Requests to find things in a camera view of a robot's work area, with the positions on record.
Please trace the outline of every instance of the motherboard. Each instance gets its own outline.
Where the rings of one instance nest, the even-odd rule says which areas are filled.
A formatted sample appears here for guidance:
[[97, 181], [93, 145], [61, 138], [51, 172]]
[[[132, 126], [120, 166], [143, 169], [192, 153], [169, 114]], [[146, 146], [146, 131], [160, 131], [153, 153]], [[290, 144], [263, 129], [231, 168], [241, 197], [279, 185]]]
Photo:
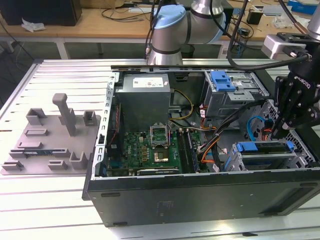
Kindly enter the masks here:
[[151, 131], [125, 132], [123, 154], [111, 159], [108, 175], [146, 176], [208, 172], [198, 162], [196, 151], [201, 145], [196, 130], [167, 130], [167, 126]]

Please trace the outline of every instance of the yellow wire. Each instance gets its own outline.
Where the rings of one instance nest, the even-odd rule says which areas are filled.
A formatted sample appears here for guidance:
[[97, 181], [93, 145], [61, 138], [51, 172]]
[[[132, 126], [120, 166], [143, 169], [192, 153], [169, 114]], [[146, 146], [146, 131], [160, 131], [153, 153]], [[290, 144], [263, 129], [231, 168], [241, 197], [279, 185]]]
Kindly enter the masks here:
[[187, 115], [185, 115], [185, 116], [172, 117], [172, 118], [169, 118], [169, 120], [183, 120], [183, 119], [186, 119], [186, 118], [190, 117], [191, 114], [192, 114], [192, 112], [194, 111], [194, 105], [193, 105], [193, 103], [191, 102], [191, 100], [190, 100], [182, 91], [177, 90], [177, 89], [173, 89], [173, 90], [174, 90], [175, 92], [180, 93], [182, 96], [184, 96], [184, 97], [188, 100], [188, 102], [189, 102], [190, 105], [191, 105], [191, 110], [190, 110], [190, 112], [189, 112]]

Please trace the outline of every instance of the table leg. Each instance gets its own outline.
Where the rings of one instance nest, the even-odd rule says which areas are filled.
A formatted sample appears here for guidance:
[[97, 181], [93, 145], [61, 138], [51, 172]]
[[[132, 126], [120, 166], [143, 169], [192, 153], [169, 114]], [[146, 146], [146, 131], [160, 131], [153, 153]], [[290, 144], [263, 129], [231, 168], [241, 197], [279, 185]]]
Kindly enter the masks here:
[[70, 59], [69, 52], [63, 41], [56, 42], [61, 59]]
[[104, 54], [104, 48], [102, 47], [102, 43], [101, 43], [101, 42], [98, 42], [98, 43], [96, 44], [96, 46], [97, 46], [97, 48], [98, 48], [98, 53], [99, 53], [99, 55]]
[[229, 46], [228, 41], [222, 42], [220, 50], [219, 50], [218, 59], [226, 59], [227, 58], [228, 46]]
[[1, 45], [9, 52], [13, 53], [15, 49], [12, 47], [11, 41], [2, 41]]

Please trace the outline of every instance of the metal worktable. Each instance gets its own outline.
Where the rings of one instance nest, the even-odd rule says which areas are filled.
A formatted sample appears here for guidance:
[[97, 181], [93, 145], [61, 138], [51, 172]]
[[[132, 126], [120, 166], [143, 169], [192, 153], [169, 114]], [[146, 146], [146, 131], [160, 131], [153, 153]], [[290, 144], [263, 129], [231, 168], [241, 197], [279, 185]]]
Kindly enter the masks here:
[[[242, 59], [241, 64], [268, 63]], [[188, 65], [226, 65], [224, 59], [190, 59]], [[143, 60], [45, 60], [33, 64], [0, 110], [0, 161], [8, 158], [27, 124], [30, 108], [57, 114], [55, 93], [66, 93], [75, 114], [102, 114], [110, 65], [140, 65]], [[268, 70], [273, 79], [287, 67]], [[105, 228], [91, 201], [82, 200], [84, 175], [0, 175], [1, 239], [233, 239], [253, 233], [250, 240], [320, 238], [320, 196], [288, 216]]]

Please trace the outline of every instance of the wooden desk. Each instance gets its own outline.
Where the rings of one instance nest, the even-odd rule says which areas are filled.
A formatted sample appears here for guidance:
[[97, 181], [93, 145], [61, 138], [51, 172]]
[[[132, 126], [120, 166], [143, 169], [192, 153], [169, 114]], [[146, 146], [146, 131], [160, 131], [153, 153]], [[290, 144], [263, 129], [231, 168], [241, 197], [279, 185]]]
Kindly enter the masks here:
[[[230, 0], [228, 2], [234, 8], [241, 8], [243, 5], [242, 2], [238, 2], [238, 1]], [[271, 5], [280, 5], [279, 2], [274, 1], [274, 0], [264, 0], [264, 2], [269, 3]], [[261, 0], [253, 0], [247, 4], [246, 10], [249, 10], [254, 5], [266, 6], [267, 4], [265, 4], [265, 3], [261, 2]], [[248, 12], [246, 11], [245, 13], [246, 13], [246, 15], [243, 16], [242, 21], [247, 22]], [[293, 15], [298, 15], [302, 18], [311, 19], [311, 15], [307, 15], [307, 14], [293, 12]], [[279, 29], [275, 28], [274, 25], [272, 24], [273, 19], [274, 19], [274, 16], [262, 15], [259, 25], [252, 25], [251, 24], [250, 26], [254, 30], [254, 35], [252, 36], [250, 41], [259, 41], [259, 42], [264, 41], [268, 34], [277, 34], [278, 32], [295, 33], [295, 34], [300, 33], [295, 27], [279, 28]], [[249, 27], [246, 26], [246, 24], [244, 24], [244, 23], [241, 23], [240, 26], [249, 29]], [[231, 24], [229, 27], [229, 33], [232, 33], [233, 29], [234, 29], [234, 25]], [[228, 37], [226, 37], [226, 36], [223, 36], [221, 39], [225, 40], [225, 38], [228, 39]]]
[[[269, 1], [270, 4], [279, 4], [273, 0]], [[235, 7], [240, 8], [242, 2], [229, 1], [229, 3]], [[252, 5], [265, 5], [260, 0], [254, 0], [250, 2], [247, 9], [251, 8]], [[110, 16], [112, 11], [108, 11], [106, 14]], [[124, 12], [113, 14], [113, 18], [125, 18], [134, 16], [137, 13]], [[65, 43], [99, 43], [98, 50], [102, 52], [102, 46], [100, 43], [144, 43], [149, 30], [149, 18], [150, 15], [139, 16], [141, 21], [136, 22], [117, 22], [112, 21], [101, 16], [100, 9], [84, 8], [82, 10], [82, 17], [76, 26], [56, 26], [47, 25], [43, 31], [29, 32], [19, 25], [9, 26], [0, 18], [9, 31], [17, 41], [21, 42], [54, 42], [57, 45], [60, 56], [62, 59], [69, 59], [68, 51], [65, 47]], [[262, 45], [262, 41], [265, 39], [267, 34], [276, 34], [277, 32], [294, 32], [298, 31], [294, 28], [276, 29], [272, 25], [273, 17], [262, 16], [259, 25], [252, 25], [254, 29], [254, 35], [250, 39], [250, 45]], [[232, 32], [233, 26], [229, 28], [229, 32]], [[10, 42], [12, 38], [0, 27], [0, 41]], [[217, 45], [221, 45], [219, 57], [225, 57], [225, 49], [228, 48], [229, 38], [222, 36]]]

